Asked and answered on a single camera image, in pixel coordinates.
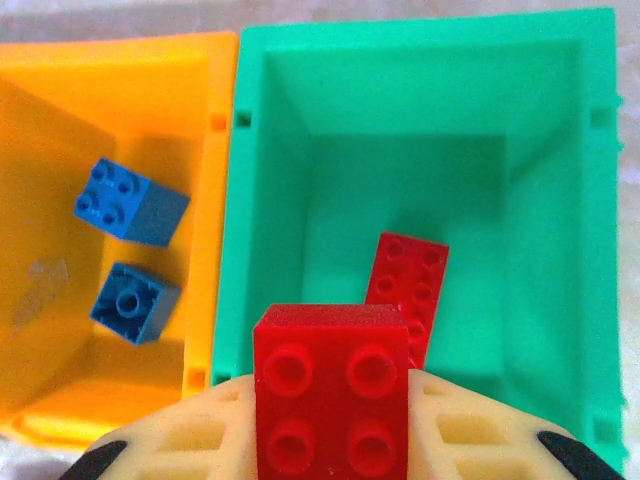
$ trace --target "storage box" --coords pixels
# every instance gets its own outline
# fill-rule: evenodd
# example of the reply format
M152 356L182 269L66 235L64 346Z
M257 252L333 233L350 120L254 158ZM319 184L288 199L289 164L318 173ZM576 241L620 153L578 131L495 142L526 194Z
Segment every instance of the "storage box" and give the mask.
M614 15L242 36L214 383L272 303L364 300L378 237L451 247L427 370L620 469Z
M0 46L2 433L84 448L210 383L236 54L233 33ZM190 196L168 248L73 216L103 156ZM182 288L158 341L89 318L116 261Z

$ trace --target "blue 2x2 brick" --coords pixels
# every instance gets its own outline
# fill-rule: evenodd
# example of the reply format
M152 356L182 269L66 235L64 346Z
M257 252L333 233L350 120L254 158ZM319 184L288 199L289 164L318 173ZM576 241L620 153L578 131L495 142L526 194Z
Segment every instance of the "blue 2x2 brick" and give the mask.
M74 214L122 240L166 247L189 197L101 158Z
M179 296L178 287L150 271L114 263L90 317L140 345L160 337Z

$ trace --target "green container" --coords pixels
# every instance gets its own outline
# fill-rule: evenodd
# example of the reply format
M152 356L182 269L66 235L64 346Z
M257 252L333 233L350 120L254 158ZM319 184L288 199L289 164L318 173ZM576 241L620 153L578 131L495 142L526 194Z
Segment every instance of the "green container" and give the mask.
M272 303L360 303L378 237L450 245L427 370L618 470L614 14L242 36L214 383Z

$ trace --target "yellow bin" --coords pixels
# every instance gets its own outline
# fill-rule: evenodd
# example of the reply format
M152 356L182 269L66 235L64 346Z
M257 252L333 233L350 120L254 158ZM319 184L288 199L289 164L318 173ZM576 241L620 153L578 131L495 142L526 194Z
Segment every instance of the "yellow bin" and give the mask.
M85 448L209 385L237 37L0 45L0 433ZM167 249L73 216L108 157L191 197ZM89 319L114 261L182 287L135 347Z

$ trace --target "red 2x2 brick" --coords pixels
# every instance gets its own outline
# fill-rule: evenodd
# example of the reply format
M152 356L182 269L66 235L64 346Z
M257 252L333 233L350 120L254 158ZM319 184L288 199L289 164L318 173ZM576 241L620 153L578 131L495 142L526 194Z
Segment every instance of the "red 2x2 brick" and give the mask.
M273 305L254 329L258 473L407 475L408 332L391 305Z

